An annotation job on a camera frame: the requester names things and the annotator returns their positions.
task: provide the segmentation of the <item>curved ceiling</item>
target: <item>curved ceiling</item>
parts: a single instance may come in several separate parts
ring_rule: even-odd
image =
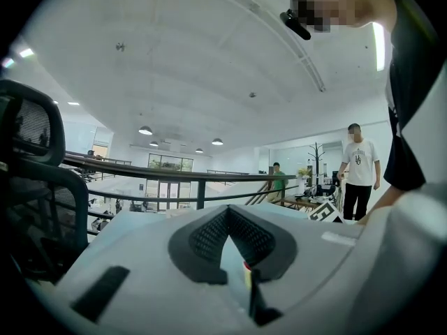
[[[382,82],[372,28],[337,29],[305,42],[279,19],[287,5],[46,0],[23,36],[61,88],[129,143],[147,146],[137,130],[149,125],[152,140],[212,153],[215,137],[226,142],[219,150],[251,142],[272,108]]]

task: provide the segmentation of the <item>black shirt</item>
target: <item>black shirt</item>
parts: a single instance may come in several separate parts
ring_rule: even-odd
[[[393,59],[386,94],[393,144],[385,180],[408,191],[425,183],[423,172],[401,131],[422,105],[446,58],[443,0],[395,0],[397,22],[391,33]]]

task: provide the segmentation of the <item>office chair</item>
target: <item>office chair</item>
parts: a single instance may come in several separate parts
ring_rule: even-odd
[[[9,251],[24,276],[55,282],[88,245],[88,190],[58,167],[64,127],[52,99],[10,80],[0,81],[0,98],[20,106],[14,120],[0,115],[10,155],[2,170]]]

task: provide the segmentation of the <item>man in green shirt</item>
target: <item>man in green shirt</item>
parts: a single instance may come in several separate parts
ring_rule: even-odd
[[[280,169],[279,163],[273,164],[273,175],[285,175]],[[267,201],[268,202],[274,202],[277,201],[281,197],[281,189],[285,186],[287,186],[288,180],[274,180],[273,181],[273,189],[279,190],[276,193],[268,193],[267,194]]]

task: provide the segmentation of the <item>coat rack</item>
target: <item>coat rack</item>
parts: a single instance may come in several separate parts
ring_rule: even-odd
[[[316,162],[316,174],[312,174],[312,175],[315,175],[316,176],[316,185],[319,185],[319,183],[318,183],[318,178],[320,177],[320,175],[323,175],[323,174],[320,174],[319,173],[319,171],[320,171],[320,161],[322,161],[323,159],[320,159],[320,156],[322,156],[324,153],[325,153],[325,151],[322,153],[322,154],[318,154],[318,149],[320,149],[321,147],[322,147],[323,145],[320,145],[319,147],[317,147],[316,146],[316,143],[315,143],[315,147],[313,146],[313,145],[310,145],[309,147],[311,147],[313,150],[315,150],[315,154],[311,154],[311,153],[308,153],[310,156],[312,156],[314,159],[312,159],[313,161],[315,161]]]

